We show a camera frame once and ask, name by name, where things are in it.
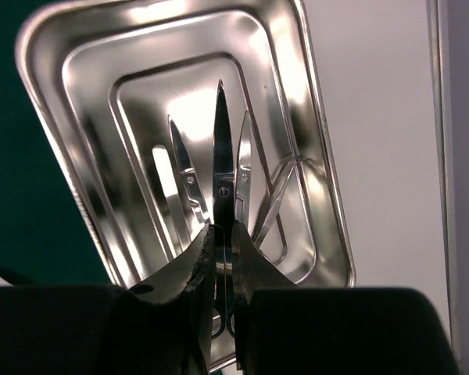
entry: dark green surface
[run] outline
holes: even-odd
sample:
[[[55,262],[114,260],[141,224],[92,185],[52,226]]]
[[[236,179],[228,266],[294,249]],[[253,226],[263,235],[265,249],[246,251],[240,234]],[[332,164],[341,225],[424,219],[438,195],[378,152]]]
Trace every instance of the dark green surface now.
[[[16,72],[22,22],[45,0],[0,0],[0,266],[35,283],[108,282]]]

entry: scissors screw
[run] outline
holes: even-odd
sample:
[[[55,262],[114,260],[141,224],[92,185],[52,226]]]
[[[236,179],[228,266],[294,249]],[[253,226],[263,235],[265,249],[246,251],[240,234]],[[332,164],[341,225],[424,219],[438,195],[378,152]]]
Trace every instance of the scissors screw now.
[[[219,187],[219,195],[221,197],[227,197],[229,195],[229,189],[225,186]]]

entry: stainless steel tray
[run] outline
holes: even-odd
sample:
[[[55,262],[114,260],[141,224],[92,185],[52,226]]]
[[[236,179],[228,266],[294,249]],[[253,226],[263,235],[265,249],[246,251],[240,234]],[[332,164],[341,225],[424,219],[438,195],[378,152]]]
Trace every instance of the stainless steel tray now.
[[[173,155],[171,116],[211,201],[219,79],[234,142],[246,109],[254,122],[252,147],[258,157],[252,158],[250,230],[282,163],[302,160],[261,249],[303,287],[354,284],[299,0],[59,3],[24,24],[16,64],[115,284],[131,287],[187,244],[174,229],[165,198],[170,189],[177,190],[172,194],[182,202],[191,238],[199,232],[202,223],[184,188],[163,186],[156,163],[168,163],[167,153]],[[156,146],[168,151],[155,154],[161,160],[153,156]],[[211,369],[233,358],[232,338],[216,338]]]

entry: green cloth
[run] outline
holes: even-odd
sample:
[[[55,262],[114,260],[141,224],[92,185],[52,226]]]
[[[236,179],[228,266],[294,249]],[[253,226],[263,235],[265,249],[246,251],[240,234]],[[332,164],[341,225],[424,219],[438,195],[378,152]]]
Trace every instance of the green cloth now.
[[[0,0],[0,266],[39,284],[109,282],[16,71],[22,22],[45,0]]]

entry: scissors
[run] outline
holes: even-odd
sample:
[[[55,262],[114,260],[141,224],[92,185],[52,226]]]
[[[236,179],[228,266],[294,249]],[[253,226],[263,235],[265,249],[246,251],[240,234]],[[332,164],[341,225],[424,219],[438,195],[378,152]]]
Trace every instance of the scissors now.
[[[230,335],[234,336],[234,324],[231,319],[234,312],[231,267],[233,239],[231,237],[235,224],[243,228],[242,230],[248,235],[252,177],[252,120],[249,112],[245,111],[235,162],[226,95],[223,82],[219,80],[213,125],[213,215],[208,213],[206,200],[198,183],[196,168],[181,138],[181,132],[173,120],[169,120],[169,125],[181,183],[184,185],[195,218],[199,223],[211,226],[215,233],[217,280],[214,307],[220,314],[220,329],[216,330],[213,338],[221,335],[226,328]],[[273,194],[265,197],[260,206],[253,233],[250,236],[257,249],[276,220],[297,162],[298,160],[293,159],[284,164],[276,178]]]

